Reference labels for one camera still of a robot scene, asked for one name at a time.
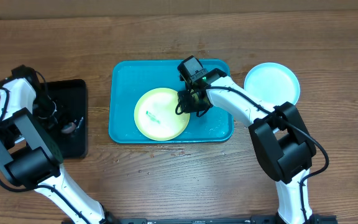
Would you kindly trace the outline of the grey-green sponge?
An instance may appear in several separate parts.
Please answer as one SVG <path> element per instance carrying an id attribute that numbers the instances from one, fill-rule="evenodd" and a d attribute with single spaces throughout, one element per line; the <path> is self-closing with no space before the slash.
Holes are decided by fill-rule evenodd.
<path id="1" fill-rule="evenodd" d="M 63 133 L 63 134 L 71 134 L 75 130 L 76 130 L 76 124 L 73 123 L 73 122 L 70 122 L 70 123 L 64 125 L 64 127 L 61 129 L 61 133 Z"/>

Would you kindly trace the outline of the yellow plate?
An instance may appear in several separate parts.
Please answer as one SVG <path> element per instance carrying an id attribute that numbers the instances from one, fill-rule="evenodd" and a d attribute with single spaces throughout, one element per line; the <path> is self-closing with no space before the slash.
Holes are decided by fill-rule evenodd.
<path id="1" fill-rule="evenodd" d="M 134 108 L 137 129 L 154 141 L 169 141 L 188 126 L 190 114 L 178 109 L 178 92 L 171 88 L 155 88 L 143 94 Z"/>

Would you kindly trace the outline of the light blue plate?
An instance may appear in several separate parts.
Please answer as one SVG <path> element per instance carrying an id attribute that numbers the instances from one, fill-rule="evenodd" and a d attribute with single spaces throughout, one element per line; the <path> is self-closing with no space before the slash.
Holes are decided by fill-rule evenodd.
<path id="1" fill-rule="evenodd" d="M 275 62 L 265 62 L 251 68 L 245 77 L 244 89 L 273 105 L 282 105 L 285 102 L 295 105 L 301 93 L 295 73 Z"/>

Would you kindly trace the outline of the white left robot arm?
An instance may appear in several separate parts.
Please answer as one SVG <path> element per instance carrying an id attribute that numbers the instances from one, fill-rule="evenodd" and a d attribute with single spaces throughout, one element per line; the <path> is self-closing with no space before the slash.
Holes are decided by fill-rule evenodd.
<path id="1" fill-rule="evenodd" d="M 31 67 L 14 68 L 0 81 L 0 186 L 42 194 L 72 223 L 116 223 L 63 164 L 87 155 L 87 118 L 84 80 L 47 82 Z"/>

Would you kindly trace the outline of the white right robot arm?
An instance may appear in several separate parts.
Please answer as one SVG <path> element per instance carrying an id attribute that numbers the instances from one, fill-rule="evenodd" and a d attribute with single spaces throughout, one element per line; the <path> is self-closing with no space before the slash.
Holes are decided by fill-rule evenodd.
<path id="1" fill-rule="evenodd" d="M 178 92 L 177 115 L 203 116 L 210 108 L 227 111 L 249 130 L 262 170 L 275 181 L 278 210 L 270 223 L 336 223 L 336 217 L 314 214 L 308 179 L 329 166 L 328 153 L 310 136 L 296 106 L 276 106 L 252 96 L 224 71 L 207 70 L 194 56 L 177 67 L 185 90 Z"/>

